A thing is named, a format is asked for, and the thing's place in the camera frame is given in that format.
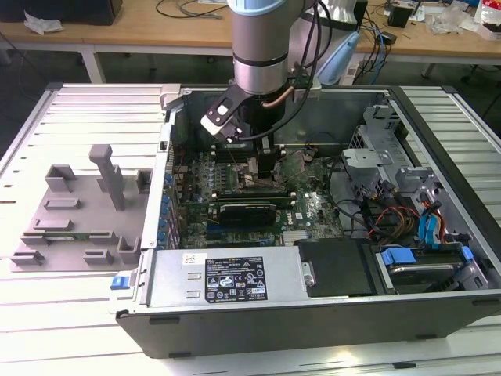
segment blue tab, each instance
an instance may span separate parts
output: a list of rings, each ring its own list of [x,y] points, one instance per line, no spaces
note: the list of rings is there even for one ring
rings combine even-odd
[[[388,248],[381,253],[385,265],[413,264],[416,262],[413,251],[408,247]]]
[[[124,276],[115,276],[111,282],[110,289],[111,290],[128,290],[130,287],[128,286],[129,277]]]
[[[464,247],[461,248],[461,251],[463,253],[464,258],[467,261],[473,260],[473,252],[470,250],[470,247],[464,246]]]
[[[386,266],[395,264],[393,257],[391,257],[391,253],[388,251],[381,252],[381,256],[383,257],[384,264]]]

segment power supply label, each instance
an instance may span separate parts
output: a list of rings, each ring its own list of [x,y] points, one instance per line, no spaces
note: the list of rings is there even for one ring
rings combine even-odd
[[[262,257],[207,258],[205,278],[209,303],[268,300]]]

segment copper pipe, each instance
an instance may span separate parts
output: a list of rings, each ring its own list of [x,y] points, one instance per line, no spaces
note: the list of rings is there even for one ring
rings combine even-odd
[[[289,88],[287,88],[287,90],[285,92],[283,92],[282,95],[279,96],[277,99],[275,99],[273,102],[263,102],[261,105],[266,110],[275,108],[275,107],[279,106],[285,99],[287,99],[287,97],[290,94],[292,94],[293,92],[294,92],[294,87],[289,86]]]

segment screw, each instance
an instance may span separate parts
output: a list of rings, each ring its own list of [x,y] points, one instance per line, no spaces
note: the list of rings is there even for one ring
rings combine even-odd
[[[305,284],[308,287],[315,286],[315,280],[313,279],[313,276],[311,274],[305,275]]]

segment wooden desk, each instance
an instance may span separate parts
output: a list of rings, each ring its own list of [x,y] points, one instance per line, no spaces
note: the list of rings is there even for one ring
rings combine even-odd
[[[113,26],[90,27],[84,35],[85,43],[112,45],[157,45],[182,47],[222,47],[231,49],[232,29],[229,9],[218,14],[223,20],[207,18],[174,19],[155,10],[157,0],[124,0],[121,14]],[[217,9],[212,5],[188,5],[194,12]],[[160,10],[167,14],[183,14],[175,0],[167,0]]]
[[[369,12],[384,31],[398,39],[388,57],[392,61],[417,63],[501,64],[501,43],[489,42],[470,31],[462,35],[433,35],[424,23],[408,22],[405,29],[389,27],[387,17],[372,13],[382,0],[370,0]],[[0,23],[0,31],[19,49],[76,51],[84,57],[91,82],[104,82],[98,52],[129,52],[148,54],[185,54],[231,56],[232,36],[229,11],[218,11],[223,20],[172,19],[155,10],[157,0],[124,0],[122,10],[112,26],[91,26],[64,23],[65,31],[38,35],[21,23]],[[189,5],[194,12],[217,6]],[[175,0],[167,0],[160,9],[182,15]],[[372,51],[373,41],[362,33],[354,67]],[[0,40],[0,49],[9,46]]]
[[[463,30],[458,34],[433,35],[427,30],[423,22],[409,21],[404,29],[387,25],[387,17],[373,13],[374,6],[381,0],[369,0],[369,14],[382,31],[397,35],[397,42],[391,49],[392,55],[424,55],[424,56],[452,56],[452,57],[484,57],[501,58],[501,43],[486,41],[480,35]],[[357,51],[371,52],[373,40],[362,33],[362,38]]]

